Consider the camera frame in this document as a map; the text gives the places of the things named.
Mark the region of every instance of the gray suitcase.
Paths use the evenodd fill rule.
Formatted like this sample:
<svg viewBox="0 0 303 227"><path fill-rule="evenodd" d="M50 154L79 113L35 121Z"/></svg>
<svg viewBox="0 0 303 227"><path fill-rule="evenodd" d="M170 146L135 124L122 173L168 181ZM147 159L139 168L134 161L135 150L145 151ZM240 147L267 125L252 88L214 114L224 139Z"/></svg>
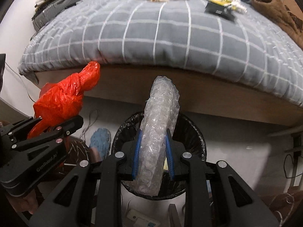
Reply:
<svg viewBox="0 0 303 227"><path fill-rule="evenodd" d="M50 3L42 12L33 18L33 25L39 31L49 21L55 18L62 10L74 5L80 0L55 0Z"/></svg>

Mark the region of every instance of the bubble wrap roll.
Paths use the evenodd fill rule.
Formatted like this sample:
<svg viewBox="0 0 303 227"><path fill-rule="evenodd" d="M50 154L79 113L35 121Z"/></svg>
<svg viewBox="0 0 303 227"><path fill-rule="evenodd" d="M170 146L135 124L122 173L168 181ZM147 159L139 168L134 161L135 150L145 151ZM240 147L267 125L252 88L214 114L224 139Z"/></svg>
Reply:
<svg viewBox="0 0 303 227"><path fill-rule="evenodd" d="M158 76L151 88L140 129L142 141L134 190L144 195L158 195L166 158L166 129L174 133L179 114L179 92L167 77Z"/></svg>

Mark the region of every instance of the trash can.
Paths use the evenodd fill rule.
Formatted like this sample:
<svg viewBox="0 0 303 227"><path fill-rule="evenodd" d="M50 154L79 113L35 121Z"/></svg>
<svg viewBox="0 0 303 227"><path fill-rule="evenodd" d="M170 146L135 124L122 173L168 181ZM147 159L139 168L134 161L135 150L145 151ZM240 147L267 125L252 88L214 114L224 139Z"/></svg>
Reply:
<svg viewBox="0 0 303 227"><path fill-rule="evenodd" d="M121 151L124 143L133 141L141 122L144 112L133 114L118 129L112 144L112 154ZM186 151L197 154L201 160L206 161L206 145L203 135L198 127L184 114L179 113L173 140L184 144ZM157 196L142 195L135 192L126 181L122 185L132 194L148 200L168 200L173 199L185 192L186 182L173 182L170 180L169 173L163 172L160 191Z"/></svg>

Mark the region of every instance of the bed frame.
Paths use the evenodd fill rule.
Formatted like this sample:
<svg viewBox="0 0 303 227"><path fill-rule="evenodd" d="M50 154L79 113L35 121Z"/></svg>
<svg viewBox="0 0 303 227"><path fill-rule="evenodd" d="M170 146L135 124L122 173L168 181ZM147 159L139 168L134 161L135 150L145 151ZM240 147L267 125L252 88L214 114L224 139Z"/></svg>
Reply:
<svg viewBox="0 0 303 227"><path fill-rule="evenodd" d="M39 88L82 68L36 72ZM166 67L103 65L98 85L87 96L145 105L154 79L167 76L180 93L181 111L293 126L303 121L303 108L244 85L210 75Z"/></svg>

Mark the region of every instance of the brown blanket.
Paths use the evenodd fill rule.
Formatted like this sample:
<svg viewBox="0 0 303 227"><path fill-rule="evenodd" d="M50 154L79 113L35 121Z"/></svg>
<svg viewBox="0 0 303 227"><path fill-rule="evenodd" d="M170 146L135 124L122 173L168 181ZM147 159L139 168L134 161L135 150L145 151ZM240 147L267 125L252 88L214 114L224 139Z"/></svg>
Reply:
<svg viewBox="0 0 303 227"><path fill-rule="evenodd" d="M251 0L252 6L277 24L303 50L303 38L281 0Z"/></svg>

